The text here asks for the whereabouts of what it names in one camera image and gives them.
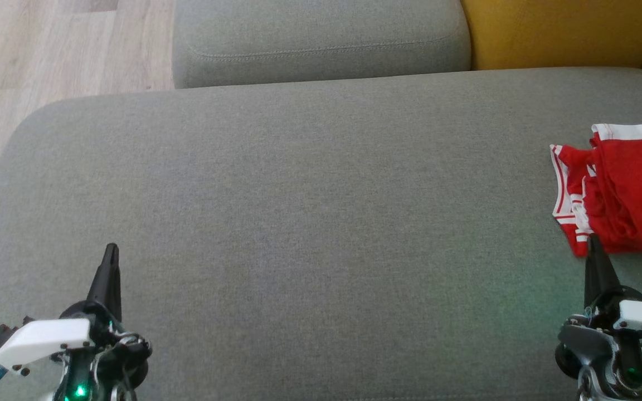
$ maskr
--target robotic arm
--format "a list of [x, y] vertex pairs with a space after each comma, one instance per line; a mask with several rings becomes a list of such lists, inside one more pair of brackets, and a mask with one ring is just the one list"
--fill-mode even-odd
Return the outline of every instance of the robotic arm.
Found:
[[564, 322], [556, 363], [580, 401], [642, 401], [642, 294], [621, 285], [595, 234], [588, 252], [586, 309]]
[[86, 300], [57, 320], [27, 317], [21, 328], [0, 326], [0, 380], [10, 370], [28, 376], [27, 364], [51, 358], [64, 371], [50, 401], [136, 401], [152, 348], [125, 331], [122, 319], [118, 247], [109, 244]]

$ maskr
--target white stripe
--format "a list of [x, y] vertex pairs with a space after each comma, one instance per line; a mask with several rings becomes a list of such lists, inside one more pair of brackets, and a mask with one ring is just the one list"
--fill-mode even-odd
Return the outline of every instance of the white stripe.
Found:
[[[568, 177], [568, 166], [558, 158], [555, 158], [555, 155], [560, 155], [562, 148], [562, 145], [550, 145], [549, 147], [551, 151], [551, 164], [553, 165], [553, 171], [555, 171], [556, 174], [556, 203], [551, 210], [551, 214], [553, 216], [573, 214], [571, 213], [571, 200], [568, 197], [568, 185], [566, 183], [566, 178]], [[560, 170], [561, 173], [563, 173], [563, 192], [561, 191], [562, 175], [560, 174]], [[557, 213], [556, 209], [560, 203], [561, 210]]]
[[571, 203], [571, 210], [576, 215], [576, 226], [584, 233], [593, 233], [591, 224], [589, 224], [589, 215], [586, 214], [586, 206], [583, 204], [583, 198], [586, 196], [586, 176], [581, 178], [581, 202]]
[[642, 124], [640, 125], [617, 125], [617, 124], [594, 124], [591, 127], [593, 132], [599, 133], [601, 140], [639, 140], [642, 139]]

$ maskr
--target stitched seam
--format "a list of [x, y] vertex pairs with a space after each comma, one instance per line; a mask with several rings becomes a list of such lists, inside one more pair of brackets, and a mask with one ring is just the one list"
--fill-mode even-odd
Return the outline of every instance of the stitched seam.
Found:
[[385, 398], [354, 398], [344, 399], [344, 401], [436, 401], [444, 399], [471, 399], [471, 398], [516, 398], [517, 396], [545, 396], [550, 394], [566, 394], [566, 391], [554, 390], [550, 392], [541, 393], [512, 393], [512, 394], [490, 394], [490, 393], [476, 393], [476, 394], [442, 394], [442, 395], [428, 395], [426, 397], [385, 397]]
[[441, 38], [434, 38], [426, 41], [387, 41], [381, 43], [369, 43], [369, 44], [359, 44], [359, 45], [347, 45], [347, 46], [329, 46], [321, 48], [303, 48], [298, 50], [280, 50], [280, 51], [265, 51], [260, 53], [240, 53], [240, 54], [209, 54], [209, 53], [199, 53], [194, 50], [192, 46], [189, 45], [188, 37], [185, 36], [183, 40], [185, 41], [185, 46], [188, 51], [200, 58], [208, 58], [211, 61], [234, 61], [237, 59], [243, 60], [256, 60], [261, 58], [280, 58], [280, 57], [290, 57], [290, 56], [309, 56], [316, 54], [326, 54], [326, 53], [346, 53], [350, 51], [364, 51], [364, 50], [373, 50], [384, 47], [408, 47], [408, 46], [426, 46], [433, 43], [441, 42], [450, 36], [454, 36], [457, 33], [460, 25], [460, 15], [458, 8], [458, 2], [453, 2], [454, 11], [456, 15], [455, 26], [453, 31], [446, 34]]
[[[404, 47], [414, 47], [414, 46], [428, 46], [433, 43], [416, 43], [416, 44], [403, 44], [399, 46], [392, 46], [392, 48], [404, 48]], [[285, 57], [295, 57], [295, 56], [315, 56], [318, 54], [335, 54], [335, 53], [354, 53], [357, 51], [367, 51], [367, 50], [374, 50], [377, 48], [373, 47], [367, 47], [367, 48], [346, 48], [342, 50], [331, 50], [331, 51], [314, 51], [314, 52], [307, 52], [307, 53], [293, 53], [293, 54], [279, 54], [277, 56], [257, 56], [257, 57], [238, 57], [238, 58], [207, 58], [204, 56], [200, 56], [201, 58], [207, 58], [208, 61], [247, 61], [247, 60], [260, 60], [260, 59], [272, 59], [272, 58], [285, 58]]]

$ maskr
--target light wood flooring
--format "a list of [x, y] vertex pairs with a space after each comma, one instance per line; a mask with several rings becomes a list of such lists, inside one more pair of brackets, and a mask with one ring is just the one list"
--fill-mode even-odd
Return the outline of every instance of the light wood flooring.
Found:
[[175, 0], [0, 0], [0, 154], [61, 99], [167, 91]]

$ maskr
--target white trim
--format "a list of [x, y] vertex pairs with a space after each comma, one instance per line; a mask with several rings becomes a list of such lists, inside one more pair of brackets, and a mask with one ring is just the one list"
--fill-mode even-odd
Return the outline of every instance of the white trim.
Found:
[[601, 140], [640, 140], [642, 139], [642, 124], [640, 125], [617, 125], [617, 124], [594, 124], [591, 127], [593, 132], [599, 134]]
[[573, 210], [574, 215], [576, 215], [576, 227], [579, 230], [584, 231], [584, 233], [593, 233], [591, 224], [589, 223], [589, 215], [586, 213], [586, 206], [583, 203], [583, 199], [586, 198], [586, 176], [584, 175], [581, 178], [581, 202], [572, 202], [571, 210]]
[[576, 218], [575, 217], [557, 217], [556, 221], [558, 221], [559, 224], [572, 224], [576, 225]]
[[[558, 155], [561, 153], [561, 145], [550, 145], [549, 149], [551, 151], [551, 165], [553, 165], [553, 172], [556, 175], [556, 203], [551, 209], [551, 215], [553, 216], [572, 216], [573, 211], [571, 210], [571, 198], [568, 193], [568, 166], [564, 164], [559, 158]], [[557, 211], [558, 206], [561, 205], [561, 210]]]

